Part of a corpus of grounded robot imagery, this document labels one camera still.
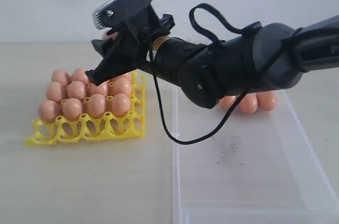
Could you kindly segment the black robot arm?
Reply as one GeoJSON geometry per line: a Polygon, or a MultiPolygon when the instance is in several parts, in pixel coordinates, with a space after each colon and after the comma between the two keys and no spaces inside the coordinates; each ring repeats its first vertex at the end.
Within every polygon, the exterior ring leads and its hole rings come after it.
{"type": "Polygon", "coordinates": [[[304,73],[338,67],[337,16],[298,29],[260,22],[237,29],[213,6],[202,3],[198,8],[237,37],[220,40],[198,25],[194,10],[189,12],[190,23],[209,44],[170,37],[168,26],[144,28],[136,36],[122,28],[115,40],[93,40],[103,59],[87,77],[100,85],[140,69],[178,86],[195,105],[211,109],[224,96],[289,89],[304,73]]]}

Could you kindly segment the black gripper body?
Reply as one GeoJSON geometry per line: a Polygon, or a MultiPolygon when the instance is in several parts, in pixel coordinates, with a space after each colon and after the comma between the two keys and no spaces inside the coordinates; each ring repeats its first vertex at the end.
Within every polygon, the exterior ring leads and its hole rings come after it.
{"type": "Polygon", "coordinates": [[[190,43],[170,36],[174,19],[159,17],[151,5],[110,31],[119,32],[118,47],[143,46],[143,59],[137,69],[181,88],[194,104],[212,108],[224,96],[247,93],[254,78],[253,30],[239,30],[238,37],[222,41],[198,26],[192,26],[210,39],[210,44],[190,43]]]}

